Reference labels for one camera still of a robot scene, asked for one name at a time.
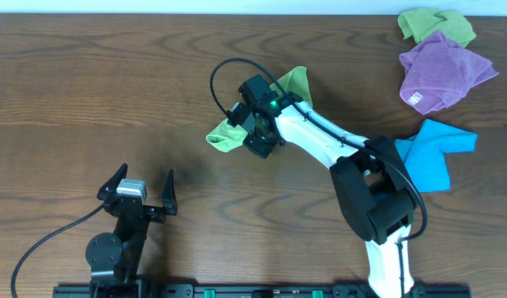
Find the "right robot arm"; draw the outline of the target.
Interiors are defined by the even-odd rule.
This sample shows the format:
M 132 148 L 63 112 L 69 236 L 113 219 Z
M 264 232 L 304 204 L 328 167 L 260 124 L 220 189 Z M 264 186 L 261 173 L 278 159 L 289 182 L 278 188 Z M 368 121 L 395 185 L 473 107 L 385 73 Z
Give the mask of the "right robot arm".
M 414 285 L 407 239 L 418 205 L 399 153 L 387 137 L 369 140 L 330 122 L 294 92 L 277 93 L 261 75 L 238 89 L 227 115 L 247 132 L 243 144 L 261 158 L 293 143 L 329 171 L 343 218 L 366 243 L 368 282 L 379 297 L 401 297 Z

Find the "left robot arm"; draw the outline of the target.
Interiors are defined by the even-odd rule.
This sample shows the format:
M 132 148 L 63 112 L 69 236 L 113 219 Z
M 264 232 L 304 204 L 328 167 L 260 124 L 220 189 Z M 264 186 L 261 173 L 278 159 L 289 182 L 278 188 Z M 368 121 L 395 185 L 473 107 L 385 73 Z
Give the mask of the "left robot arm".
M 91 267 L 91 297 L 151 297 L 152 286 L 137 275 L 149 225 L 175 216 L 178 204 L 174 172 L 169 171 L 161 193 L 161 206 L 146 204 L 146 182 L 127 178 L 127 164 L 98 190 L 102 209 L 117 219 L 111 233 L 100 233 L 86 247 Z

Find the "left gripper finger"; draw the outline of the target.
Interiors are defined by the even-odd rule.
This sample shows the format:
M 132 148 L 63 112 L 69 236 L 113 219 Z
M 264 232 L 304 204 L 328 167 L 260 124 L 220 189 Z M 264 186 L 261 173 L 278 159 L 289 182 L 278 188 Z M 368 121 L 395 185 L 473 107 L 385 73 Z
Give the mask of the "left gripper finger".
M 120 182 L 127 176 L 127 168 L 127 163 L 123 163 L 116 171 L 116 173 L 99 188 L 98 194 L 109 195 L 111 193 L 115 193 Z
M 164 207 L 176 207 L 177 200 L 175 197 L 175 188 L 174 188 L 174 171 L 172 169 L 169 170 L 168 175 L 166 177 L 164 189 L 161 192 L 161 202 Z

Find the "light green cloth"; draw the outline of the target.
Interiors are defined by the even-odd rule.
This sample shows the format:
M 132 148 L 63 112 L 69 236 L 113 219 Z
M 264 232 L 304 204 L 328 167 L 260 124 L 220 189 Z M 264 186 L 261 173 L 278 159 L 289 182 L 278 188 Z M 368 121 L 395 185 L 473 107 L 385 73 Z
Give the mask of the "light green cloth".
M 278 82 L 286 91 L 296 93 L 303 101 L 313 106 L 307 70 L 305 66 L 296 66 L 281 76 Z M 248 132 L 242 127 L 233 127 L 224 119 L 206 136 L 206 141 L 217 150 L 227 153 L 241 147 L 247 134 Z

